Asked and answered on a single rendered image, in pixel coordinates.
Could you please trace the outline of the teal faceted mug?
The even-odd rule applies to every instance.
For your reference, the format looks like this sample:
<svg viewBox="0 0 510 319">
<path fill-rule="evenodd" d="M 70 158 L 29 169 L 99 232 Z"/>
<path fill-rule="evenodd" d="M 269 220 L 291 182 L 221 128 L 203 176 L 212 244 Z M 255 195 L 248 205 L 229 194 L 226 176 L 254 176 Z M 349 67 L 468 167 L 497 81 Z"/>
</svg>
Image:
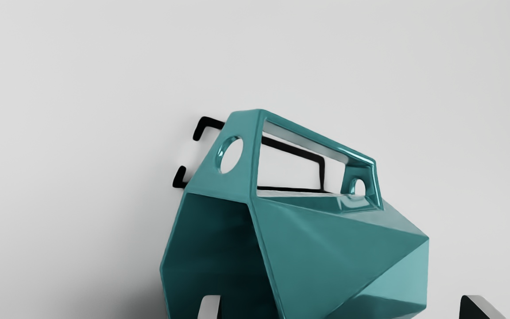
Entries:
<svg viewBox="0 0 510 319">
<path fill-rule="evenodd" d="M 338 193 L 258 187 L 263 133 L 344 164 Z M 231 113 L 184 187 L 160 274 L 168 319 L 412 319 L 429 237 L 381 197 L 374 159 L 263 109 Z"/>
</svg>

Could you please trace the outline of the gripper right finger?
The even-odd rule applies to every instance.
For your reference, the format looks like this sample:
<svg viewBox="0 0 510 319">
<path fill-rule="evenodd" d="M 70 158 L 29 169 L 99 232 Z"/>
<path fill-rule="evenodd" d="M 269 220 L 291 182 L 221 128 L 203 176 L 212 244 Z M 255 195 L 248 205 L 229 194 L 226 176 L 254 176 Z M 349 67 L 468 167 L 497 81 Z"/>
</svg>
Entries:
<svg viewBox="0 0 510 319">
<path fill-rule="evenodd" d="M 506 319 L 482 295 L 463 295 L 460 299 L 460 319 Z"/>
</svg>

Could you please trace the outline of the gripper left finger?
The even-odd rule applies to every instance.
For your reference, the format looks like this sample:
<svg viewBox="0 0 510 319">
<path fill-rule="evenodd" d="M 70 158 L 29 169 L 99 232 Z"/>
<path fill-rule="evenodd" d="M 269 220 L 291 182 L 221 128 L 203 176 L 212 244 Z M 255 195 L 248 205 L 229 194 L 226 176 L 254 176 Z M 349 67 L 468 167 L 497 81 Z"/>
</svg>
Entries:
<svg viewBox="0 0 510 319">
<path fill-rule="evenodd" d="M 198 319 L 221 319 L 221 295 L 206 295 L 202 298 Z"/>
</svg>

